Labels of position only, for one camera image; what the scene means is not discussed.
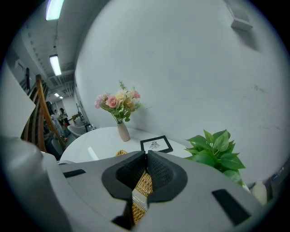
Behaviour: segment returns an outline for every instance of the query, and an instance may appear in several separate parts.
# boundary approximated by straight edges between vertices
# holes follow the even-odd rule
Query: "flower vase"
[[[121,139],[124,142],[129,141],[130,140],[130,135],[129,135],[129,132],[127,130],[127,127],[126,127],[125,123],[124,122],[118,123],[117,127],[118,127],[118,131],[119,131]]]

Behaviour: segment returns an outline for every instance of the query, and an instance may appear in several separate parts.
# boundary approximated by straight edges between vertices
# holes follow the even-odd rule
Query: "ceiling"
[[[43,80],[50,88],[48,101],[73,96],[74,69],[77,50],[84,29],[99,5],[99,0],[65,0],[58,20],[46,21],[45,1],[24,24],[22,38],[36,57],[35,62],[43,69]],[[56,77],[50,65],[49,56],[58,55],[62,75]]]

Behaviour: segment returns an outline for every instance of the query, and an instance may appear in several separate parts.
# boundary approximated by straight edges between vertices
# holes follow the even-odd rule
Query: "black picture frame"
[[[166,136],[160,136],[160,137],[156,137],[156,138],[152,138],[152,139],[147,139],[147,140],[141,140],[140,141],[140,145],[141,145],[141,150],[144,150],[144,143],[146,142],[150,142],[153,140],[160,140],[160,139],[164,139],[165,143],[167,144],[168,148],[167,149],[163,149],[163,150],[159,150],[159,152],[163,152],[163,153],[169,153],[171,151],[173,151],[172,146],[170,145],[170,143],[168,142]]]

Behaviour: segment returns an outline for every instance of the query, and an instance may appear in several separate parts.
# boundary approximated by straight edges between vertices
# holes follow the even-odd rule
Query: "framed picture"
[[[141,140],[141,150],[147,154],[149,150],[168,153],[173,151],[172,146],[168,142],[166,136],[160,136],[153,139]]]

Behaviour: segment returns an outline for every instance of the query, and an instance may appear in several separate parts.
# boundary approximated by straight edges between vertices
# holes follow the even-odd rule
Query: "pink flower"
[[[132,96],[133,96],[134,98],[140,98],[140,94],[139,94],[136,90],[133,90],[133,92],[132,92]]]
[[[109,93],[109,92],[106,92],[103,96],[104,96],[105,101],[106,101],[106,100],[108,100],[108,98],[109,98],[110,96],[112,96],[112,94]]]
[[[119,104],[118,99],[115,96],[109,96],[108,100],[106,101],[107,106],[110,108],[116,108]]]
[[[97,99],[95,101],[95,108],[99,109],[100,105],[103,103],[105,103],[105,96],[104,95],[97,96]]]

